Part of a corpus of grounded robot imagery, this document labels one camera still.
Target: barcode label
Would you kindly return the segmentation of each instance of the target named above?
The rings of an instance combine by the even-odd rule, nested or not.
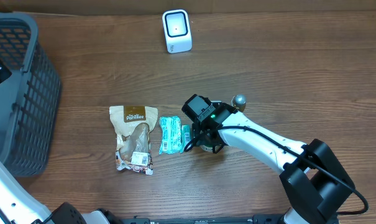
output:
[[[185,145],[187,145],[190,142],[190,134],[185,133]]]
[[[163,142],[163,151],[167,151],[168,149],[168,142]]]
[[[144,157],[142,158],[142,164],[145,164],[145,165],[148,164],[148,157],[147,157],[147,156],[144,156]]]
[[[133,152],[131,158],[131,164],[137,166],[147,166],[148,165],[149,154],[146,152]]]

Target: white rectangular device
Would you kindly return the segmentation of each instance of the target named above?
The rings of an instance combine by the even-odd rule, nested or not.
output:
[[[186,52],[192,49],[192,36],[188,13],[177,9],[164,12],[163,28],[169,53]]]

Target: silver knob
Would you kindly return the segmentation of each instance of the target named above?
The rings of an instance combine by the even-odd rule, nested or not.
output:
[[[238,109],[240,112],[243,112],[245,109],[246,104],[245,96],[243,94],[239,94],[236,96],[233,96],[232,98],[232,106]]]

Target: plastic basket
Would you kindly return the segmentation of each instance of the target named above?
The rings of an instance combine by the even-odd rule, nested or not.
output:
[[[0,59],[12,71],[0,84],[0,161],[13,176],[46,168],[62,88],[37,36],[28,15],[0,13]]]

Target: brown tabletop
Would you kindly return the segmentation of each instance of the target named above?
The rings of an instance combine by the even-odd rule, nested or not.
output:
[[[279,177],[236,148],[158,154],[154,175],[116,170],[109,106],[177,115],[194,93],[230,102],[285,136],[329,144],[370,203],[342,223],[376,223],[376,11],[198,14],[193,49],[171,55],[161,16],[37,18],[63,92],[47,170],[19,179],[49,209],[72,203],[148,218],[248,217],[290,206]],[[341,210],[360,209],[351,196]]]

